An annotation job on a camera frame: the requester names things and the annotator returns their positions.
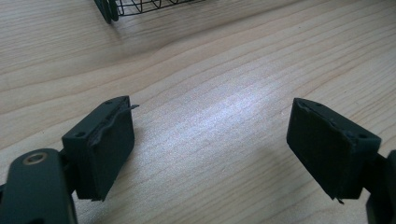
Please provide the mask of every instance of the black plastic bracket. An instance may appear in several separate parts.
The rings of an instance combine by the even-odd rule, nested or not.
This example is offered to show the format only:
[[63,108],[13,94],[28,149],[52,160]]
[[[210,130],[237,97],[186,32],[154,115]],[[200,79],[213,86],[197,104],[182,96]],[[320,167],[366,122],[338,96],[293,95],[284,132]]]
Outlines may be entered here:
[[102,13],[103,18],[107,24],[111,24],[111,21],[119,20],[118,6],[115,0],[93,0],[99,11]]
[[395,221],[396,151],[387,159],[379,155],[378,136],[325,105],[296,98],[287,141],[332,199],[359,199],[366,188],[370,223]]
[[71,193],[104,200],[134,147],[128,96],[99,105],[64,137],[64,149],[38,149],[11,163],[0,186],[0,223],[77,223]]

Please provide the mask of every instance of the round hole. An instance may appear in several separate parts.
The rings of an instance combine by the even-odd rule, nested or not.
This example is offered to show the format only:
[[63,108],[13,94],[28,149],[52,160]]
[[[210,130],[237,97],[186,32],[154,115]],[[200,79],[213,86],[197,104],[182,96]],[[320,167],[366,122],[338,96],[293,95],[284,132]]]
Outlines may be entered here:
[[23,164],[25,165],[34,165],[44,161],[47,158],[47,153],[45,152],[37,152],[23,160]]
[[84,135],[85,135],[84,132],[79,132],[79,133],[76,133],[76,134],[75,134],[75,137],[82,137],[82,136],[84,136]]

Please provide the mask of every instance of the black 3d-printed part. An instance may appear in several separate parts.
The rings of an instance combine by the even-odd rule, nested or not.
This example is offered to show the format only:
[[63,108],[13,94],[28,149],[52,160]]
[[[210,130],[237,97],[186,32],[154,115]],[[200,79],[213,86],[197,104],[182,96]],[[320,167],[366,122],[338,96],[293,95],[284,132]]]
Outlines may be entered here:
[[393,150],[388,155],[387,171],[385,178],[387,179],[388,193],[390,197],[390,203],[392,207],[391,211],[391,222],[396,223],[396,150]]
[[108,100],[64,135],[63,154],[77,166],[80,199],[104,200],[134,147],[129,97]]
[[391,180],[387,180],[391,162],[391,158],[385,159],[378,155],[375,161],[367,162],[362,170],[363,185],[371,193],[366,204],[370,224],[389,224],[394,216],[392,200],[394,201],[395,198],[392,199],[389,194],[395,190],[396,186],[392,186]]
[[381,139],[325,105],[294,99],[288,144],[332,198],[358,199],[361,170],[376,158]]
[[0,223],[77,223],[58,151],[38,149],[11,163],[4,185]]

